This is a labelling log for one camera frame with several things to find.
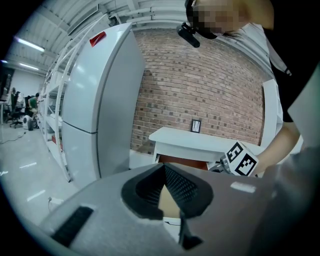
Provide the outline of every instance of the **brick wall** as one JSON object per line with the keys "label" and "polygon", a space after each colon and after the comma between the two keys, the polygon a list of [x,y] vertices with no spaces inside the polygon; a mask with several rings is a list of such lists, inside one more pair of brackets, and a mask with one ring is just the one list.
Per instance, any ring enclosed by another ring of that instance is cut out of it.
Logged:
{"label": "brick wall", "polygon": [[248,58],[219,42],[199,38],[193,48],[172,29],[136,31],[146,60],[133,122],[131,148],[153,154],[148,137],[166,126],[259,144],[264,81]]}

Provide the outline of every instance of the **red label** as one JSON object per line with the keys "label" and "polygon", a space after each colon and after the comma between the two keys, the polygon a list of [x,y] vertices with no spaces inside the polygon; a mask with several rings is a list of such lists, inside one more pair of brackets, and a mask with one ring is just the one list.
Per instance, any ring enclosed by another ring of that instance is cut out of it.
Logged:
{"label": "red label", "polygon": [[92,47],[94,47],[101,39],[103,39],[106,36],[106,32],[101,32],[100,34],[97,34],[94,38],[90,39],[90,44]]}

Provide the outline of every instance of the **floor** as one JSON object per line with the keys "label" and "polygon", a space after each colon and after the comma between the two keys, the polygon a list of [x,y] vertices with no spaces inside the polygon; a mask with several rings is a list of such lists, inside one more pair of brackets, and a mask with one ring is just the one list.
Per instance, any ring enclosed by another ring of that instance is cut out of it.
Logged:
{"label": "floor", "polygon": [[0,144],[0,183],[16,211],[39,225],[49,209],[71,197],[77,188],[65,179],[39,130],[0,125],[0,143],[21,135]]}

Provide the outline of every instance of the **black slot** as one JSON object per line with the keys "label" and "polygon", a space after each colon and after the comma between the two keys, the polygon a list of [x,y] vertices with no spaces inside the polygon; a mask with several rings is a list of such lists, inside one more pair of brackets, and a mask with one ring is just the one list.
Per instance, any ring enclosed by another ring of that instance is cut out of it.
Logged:
{"label": "black slot", "polygon": [[89,207],[80,206],[51,237],[63,246],[69,247],[93,211]]}
{"label": "black slot", "polygon": [[198,236],[193,236],[188,228],[186,220],[181,218],[179,244],[186,250],[190,250],[203,243]]}

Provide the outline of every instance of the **ceiling light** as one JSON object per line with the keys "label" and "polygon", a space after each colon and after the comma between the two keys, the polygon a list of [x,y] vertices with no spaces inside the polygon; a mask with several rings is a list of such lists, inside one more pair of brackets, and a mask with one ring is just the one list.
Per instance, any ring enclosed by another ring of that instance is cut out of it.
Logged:
{"label": "ceiling light", "polygon": [[19,63],[21,66],[24,66],[24,67],[27,67],[27,68],[30,68],[30,69],[33,69],[33,70],[39,70],[39,68],[37,67],[34,67],[34,66],[29,66],[29,65],[26,65],[26,64],[22,64],[22,63]]}
{"label": "ceiling light", "polygon": [[45,49],[43,49],[42,47],[40,47],[38,45],[35,45],[34,43],[28,42],[28,41],[23,40],[23,39],[21,39],[19,37],[16,37],[16,36],[14,38],[15,38],[15,40],[17,40],[18,43],[21,43],[21,44],[24,44],[26,46],[32,47],[32,48],[34,48],[34,49],[36,49],[36,50],[38,50],[40,52],[44,52],[45,51]]}

